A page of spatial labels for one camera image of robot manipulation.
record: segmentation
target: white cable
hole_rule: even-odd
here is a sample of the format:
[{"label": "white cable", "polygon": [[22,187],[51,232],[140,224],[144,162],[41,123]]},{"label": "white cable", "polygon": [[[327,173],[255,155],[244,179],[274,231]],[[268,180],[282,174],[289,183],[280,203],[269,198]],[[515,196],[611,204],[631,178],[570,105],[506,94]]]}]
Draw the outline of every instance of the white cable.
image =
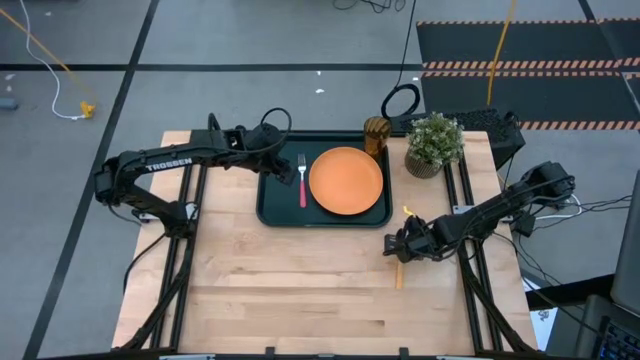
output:
[{"label": "white cable", "polygon": [[51,103],[51,111],[57,117],[63,118],[63,119],[71,119],[71,120],[84,119],[85,118],[84,115],[69,116],[69,115],[62,115],[56,111],[56,103],[58,102],[58,96],[60,95],[60,79],[58,78],[58,75],[56,75],[56,72],[53,71],[51,66],[49,66],[49,64],[46,61],[33,55],[33,53],[31,52],[31,48],[29,47],[29,44],[31,43],[31,21],[29,20],[29,13],[27,12],[27,7],[24,5],[24,0],[20,0],[20,5],[22,5],[22,11],[24,12],[24,17],[27,22],[27,43],[26,43],[27,52],[29,53],[29,55],[31,55],[32,58],[34,58],[35,60],[38,60],[40,63],[46,66],[47,69],[49,69],[49,72],[51,72],[51,75],[53,75],[53,77],[56,79],[56,95],[53,97],[53,102]]},{"label": "white cable", "polygon": [[575,200],[576,205],[578,206],[578,213],[577,214],[573,214],[573,215],[547,215],[547,216],[538,216],[536,217],[536,220],[546,220],[546,219],[567,219],[567,218],[572,218],[574,216],[578,216],[580,214],[582,214],[582,205],[580,204],[580,200],[578,200],[578,197],[571,194],[571,197],[573,198],[573,200]]}]

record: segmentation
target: black tray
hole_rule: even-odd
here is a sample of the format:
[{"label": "black tray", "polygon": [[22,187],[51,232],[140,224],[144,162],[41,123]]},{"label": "black tray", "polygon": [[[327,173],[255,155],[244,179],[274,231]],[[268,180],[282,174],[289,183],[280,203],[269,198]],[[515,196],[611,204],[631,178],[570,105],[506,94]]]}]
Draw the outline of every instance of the black tray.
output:
[{"label": "black tray", "polygon": [[298,154],[305,154],[307,207],[300,208],[300,175],[294,179],[291,186],[287,186],[279,183],[272,176],[261,174],[256,204],[256,214],[260,221],[269,226],[306,227],[380,227],[386,224],[393,213],[387,149],[384,150],[378,162],[382,169],[382,194],[378,201],[365,212],[357,215],[337,215],[325,210],[313,198],[308,181],[311,166],[320,154],[339,146],[363,150],[364,135],[362,132],[292,132],[280,151],[280,156],[288,159],[297,171]]}]

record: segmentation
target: potted plant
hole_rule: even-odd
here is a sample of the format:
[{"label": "potted plant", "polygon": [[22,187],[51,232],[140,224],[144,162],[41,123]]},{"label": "potted plant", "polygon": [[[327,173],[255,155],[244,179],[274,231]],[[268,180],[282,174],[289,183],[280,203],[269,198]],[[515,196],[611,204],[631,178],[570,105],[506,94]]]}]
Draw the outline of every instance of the potted plant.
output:
[{"label": "potted plant", "polygon": [[413,176],[433,177],[445,164],[462,158],[462,126],[455,118],[447,119],[434,112],[424,119],[414,120],[412,125],[404,164]]}]

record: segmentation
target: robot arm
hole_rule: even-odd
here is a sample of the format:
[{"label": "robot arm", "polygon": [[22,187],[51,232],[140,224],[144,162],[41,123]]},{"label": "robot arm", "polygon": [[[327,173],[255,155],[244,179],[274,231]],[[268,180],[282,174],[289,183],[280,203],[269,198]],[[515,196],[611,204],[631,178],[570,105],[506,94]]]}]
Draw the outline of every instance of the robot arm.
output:
[{"label": "robot arm", "polygon": [[237,166],[256,173],[273,174],[278,181],[290,184],[295,172],[289,161],[278,156],[285,137],[286,134],[280,134],[275,126],[265,123],[264,117],[260,125],[247,131],[242,126],[220,130],[215,117],[210,115],[209,130],[192,131],[189,143],[125,151],[108,159],[94,174],[95,197],[105,205],[125,203],[140,213],[154,215],[164,224],[167,236],[184,237],[189,231],[185,204],[167,202],[135,185],[138,177],[188,165],[225,169]]},{"label": "robot arm", "polygon": [[543,206],[564,201],[575,189],[574,177],[558,163],[546,162],[529,170],[522,179],[495,197],[462,214],[443,215],[426,223],[410,216],[404,227],[385,239],[384,255],[403,262],[429,258],[441,261],[455,253],[466,239],[486,239],[500,219],[530,204]]}]

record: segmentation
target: fork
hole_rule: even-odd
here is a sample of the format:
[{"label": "fork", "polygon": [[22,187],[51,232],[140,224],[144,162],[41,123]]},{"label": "fork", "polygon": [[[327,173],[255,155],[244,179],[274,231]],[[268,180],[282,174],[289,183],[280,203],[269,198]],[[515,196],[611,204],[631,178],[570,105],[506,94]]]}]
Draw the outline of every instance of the fork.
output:
[{"label": "fork", "polygon": [[300,172],[300,207],[307,207],[307,196],[304,188],[304,172],[307,171],[307,161],[304,154],[298,154],[298,171]]}]

